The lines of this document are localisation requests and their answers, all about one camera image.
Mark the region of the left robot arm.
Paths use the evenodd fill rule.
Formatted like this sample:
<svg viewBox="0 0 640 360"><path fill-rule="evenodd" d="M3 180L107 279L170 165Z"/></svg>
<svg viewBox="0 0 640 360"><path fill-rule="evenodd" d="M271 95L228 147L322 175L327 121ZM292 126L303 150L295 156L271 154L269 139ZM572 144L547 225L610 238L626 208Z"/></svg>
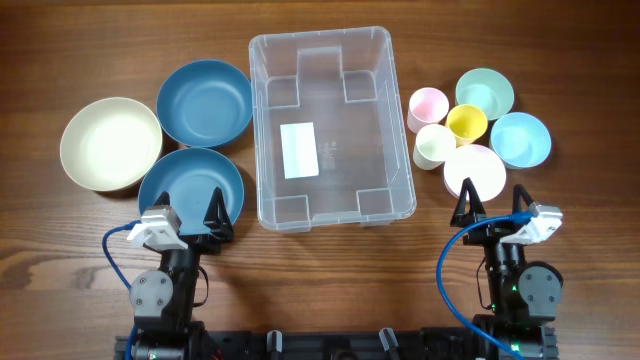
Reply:
<svg viewBox="0 0 640 360"><path fill-rule="evenodd" d="M203 219L203 233L183 235L181 225L170 206L169 194L163 192L127 237L132 246L161 256L156 270L144 272L130 285L135 329L126 345L127 359L224 357L204 323L192 318L193 309L205 304L195 300L198 278L207 276L200 258L218 254L222 244L234 240L223 191L216 188L213 192Z"/></svg>

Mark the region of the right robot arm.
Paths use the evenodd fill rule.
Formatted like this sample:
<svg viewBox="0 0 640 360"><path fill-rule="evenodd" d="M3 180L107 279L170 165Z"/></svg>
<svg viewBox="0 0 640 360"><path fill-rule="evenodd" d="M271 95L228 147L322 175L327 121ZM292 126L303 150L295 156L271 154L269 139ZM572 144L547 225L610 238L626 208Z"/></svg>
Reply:
<svg viewBox="0 0 640 360"><path fill-rule="evenodd" d="M557 359L559 349L555 320L564 279L552 265L528 261L525 248L548 240L562 225L562 211L543 205L524 186L513 190L512 213L489 218L471 179L463 180L450 225L460 231L457 240L480 246L481 265L488 280L491 313L468 320L453 303L445 303L464 325L462 359Z"/></svg>

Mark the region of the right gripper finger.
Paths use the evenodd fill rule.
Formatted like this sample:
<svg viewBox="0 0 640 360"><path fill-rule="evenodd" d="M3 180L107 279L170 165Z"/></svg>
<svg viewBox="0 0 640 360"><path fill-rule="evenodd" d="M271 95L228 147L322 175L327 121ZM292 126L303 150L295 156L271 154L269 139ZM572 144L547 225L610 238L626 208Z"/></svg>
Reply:
<svg viewBox="0 0 640 360"><path fill-rule="evenodd" d="M522 184L516 184L513 187L513 202L512 202L512 213L522 212L522 204L525 204L525 209L528 209L529 206L534 202L531 195L526 191L525 187Z"/></svg>
<svg viewBox="0 0 640 360"><path fill-rule="evenodd" d="M450 226L467 227L486 218L486 212L479 194L470 177L462 182L458 202L454 209Z"/></svg>

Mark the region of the mint green small bowl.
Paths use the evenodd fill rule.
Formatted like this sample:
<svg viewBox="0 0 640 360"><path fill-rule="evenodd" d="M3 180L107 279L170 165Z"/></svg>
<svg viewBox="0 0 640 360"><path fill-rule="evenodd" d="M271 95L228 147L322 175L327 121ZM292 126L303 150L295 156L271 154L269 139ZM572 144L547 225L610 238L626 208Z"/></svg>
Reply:
<svg viewBox="0 0 640 360"><path fill-rule="evenodd" d="M489 121L509 113L515 102L511 82L500 72L475 68L464 73L455 87L457 105L473 105L481 109Z"/></svg>

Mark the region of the light blue small bowl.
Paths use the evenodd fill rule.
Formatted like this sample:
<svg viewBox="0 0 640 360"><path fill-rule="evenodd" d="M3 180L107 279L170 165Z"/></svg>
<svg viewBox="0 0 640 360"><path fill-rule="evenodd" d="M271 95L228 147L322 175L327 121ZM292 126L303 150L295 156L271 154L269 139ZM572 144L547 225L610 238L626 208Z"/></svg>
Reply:
<svg viewBox="0 0 640 360"><path fill-rule="evenodd" d="M536 167L548 158L552 138L537 117L512 112L494 122L489 144L507 168L524 169Z"/></svg>

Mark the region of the cream large bowl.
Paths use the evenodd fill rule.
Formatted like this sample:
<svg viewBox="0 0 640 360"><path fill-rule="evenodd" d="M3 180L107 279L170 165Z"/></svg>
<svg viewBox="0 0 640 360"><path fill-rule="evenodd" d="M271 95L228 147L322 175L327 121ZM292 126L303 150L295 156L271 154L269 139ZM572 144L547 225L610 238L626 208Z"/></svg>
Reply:
<svg viewBox="0 0 640 360"><path fill-rule="evenodd" d="M162 149L163 131L154 112L137 100L110 97L74 115L61 137L59 156L77 185L111 192L138 183Z"/></svg>

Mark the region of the dark blue bowl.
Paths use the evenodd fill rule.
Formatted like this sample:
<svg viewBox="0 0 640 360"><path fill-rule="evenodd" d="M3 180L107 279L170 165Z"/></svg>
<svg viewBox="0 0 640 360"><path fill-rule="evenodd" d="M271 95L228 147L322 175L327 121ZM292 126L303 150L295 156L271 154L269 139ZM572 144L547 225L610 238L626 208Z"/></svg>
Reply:
<svg viewBox="0 0 640 360"><path fill-rule="evenodd" d="M230 63L195 61L164 81L156 113L173 140L189 147L221 147L239 138L251 122L251 84Z"/></svg>
<svg viewBox="0 0 640 360"><path fill-rule="evenodd" d="M203 221L217 188L223 192L230 220L236 222L244 205L245 188L234 163L207 148L176 150L161 158L144 177L138 194L139 211L144 212L166 192L181 220L180 233L206 233Z"/></svg>

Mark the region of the pink small bowl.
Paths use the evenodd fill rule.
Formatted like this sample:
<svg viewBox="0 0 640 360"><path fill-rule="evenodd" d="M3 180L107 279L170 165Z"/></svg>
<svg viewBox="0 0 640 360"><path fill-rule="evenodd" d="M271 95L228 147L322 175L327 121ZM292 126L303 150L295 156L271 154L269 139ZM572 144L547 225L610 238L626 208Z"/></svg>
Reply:
<svg viewBox="0 0 640 360"><path fill-rule="evenodd" d="M482 202L496 198L506 184L506 168L491 149L477 144L456 148L444 162L444 184L458 198L462 183L470 178Z"/></svg>

